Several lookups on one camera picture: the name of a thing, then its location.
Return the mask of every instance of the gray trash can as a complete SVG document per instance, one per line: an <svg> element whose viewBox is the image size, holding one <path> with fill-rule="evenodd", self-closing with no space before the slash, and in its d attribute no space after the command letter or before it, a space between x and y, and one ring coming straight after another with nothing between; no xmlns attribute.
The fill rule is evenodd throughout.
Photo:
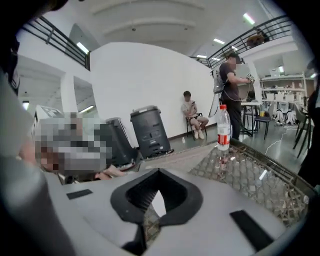
<svg viewBox="0 0 320 256"><path fill-rule="evenodd" d="M157 106L146 106L134 110L131 122L144 158L170 151L170 143Z"/></svg>
<svg viewBox="0 0 320 256"><path fill-rule="evenodd" d="M114 166L125 170L135 165L138 150L131 147L120 117L107 119L100 125L99 132L102 135L100 136L101 141L110 141L110 136L112 137L112 164Z"/></svg>

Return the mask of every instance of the plastic bottle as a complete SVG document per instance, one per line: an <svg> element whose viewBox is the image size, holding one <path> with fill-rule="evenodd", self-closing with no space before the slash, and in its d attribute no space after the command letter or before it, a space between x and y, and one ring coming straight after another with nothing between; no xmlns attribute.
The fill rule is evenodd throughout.
<svg viewBox="0 0 320 256"><path fill-rule="evenodd" d="M220 105L220 113L218 115L218 155L221 157L222 163L227 162L230 145L230 116L227 112L227 105Z"/></svg>

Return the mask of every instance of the black metal railing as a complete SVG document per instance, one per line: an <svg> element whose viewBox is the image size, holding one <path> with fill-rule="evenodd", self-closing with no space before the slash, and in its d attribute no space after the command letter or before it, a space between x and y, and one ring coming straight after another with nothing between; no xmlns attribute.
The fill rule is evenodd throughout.
<svg viewBox="0 0 320 256"><path fill-rule="evenodd" d="M45 41L47 45L55 47L84 66L87 70L90 70L90 53L84 53L73 41L45 17L29 21L22 29Z"/></svg>
<svg viewBox="0 0 320 256"><path fill-rule="evenodd" d="M210 63L208 58L200 58L200 57L190 57L191 59L196 60L197 62L202 63L203 65L207 66L210 68Z"/></svg>
<svg viewBox="0 0 320 256"><path fill-rule="evenodd" d="M268 37L269 41L272 41L274 39L290 36L291 24L291 20L286 15L270 19L260 25L255 26L254 28L238 36L231 42L227 43L220 50L212 54L208 59L201 59L199 62L205 64L211 69L214 69L215 67L225 62L226 57L230 53L235 52L237 54L241 54L255 47L252 45L250 46L249 41L252 39L252 36L257 35L256 29L260 29L261 31L263 31L263 33Z"/></svg>

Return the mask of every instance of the trash can lid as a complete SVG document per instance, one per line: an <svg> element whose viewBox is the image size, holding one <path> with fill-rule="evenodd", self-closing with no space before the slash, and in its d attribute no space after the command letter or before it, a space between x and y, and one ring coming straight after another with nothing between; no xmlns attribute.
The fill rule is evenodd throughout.
<svg viewBox="0 0 320 256"><path fill-rule="evenodd" d="M134 116L137 116L137 115L140 115L144 112L147 112L147 111L152 111L152 110L159 110L157 106L145 106L145 107L141 107L141 108L138 108L138 109L135 109L133 110L133 112L130 114L131 117L134 117Z"/></svg>
<svg viewBox="0 0 320 256"><path fill-rule="evenodd" d="M120 117L112 117L112 118L105 120L104 123L111 124L111 123L114 123L115 121L120 120L120 119L121 119Z"/></svg>

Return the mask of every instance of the metal mesh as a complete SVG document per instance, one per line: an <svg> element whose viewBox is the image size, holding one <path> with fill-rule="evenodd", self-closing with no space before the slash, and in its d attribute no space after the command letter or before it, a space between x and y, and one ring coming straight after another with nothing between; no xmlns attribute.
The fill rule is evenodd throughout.
<svg viewBox="0 0 320 256"><path fill-rule="evenodd" d="M230 185L280 218L286 227L306 213L308 197L275 170L234 147L226 163L214 148L190 174Z"/></svg>
<svg viewBox="0 0 320 256"><path fill-rule="evenodd" d="M307 213L309 198L306 194L310 194L311 189L274 160L237 143L238 147L230 146L223 160L218 148L213 148L189 173L230 185L271 211L287 228L298 222ZM160 232L159 219L150 205L143 225L147 246Z"/></svg>

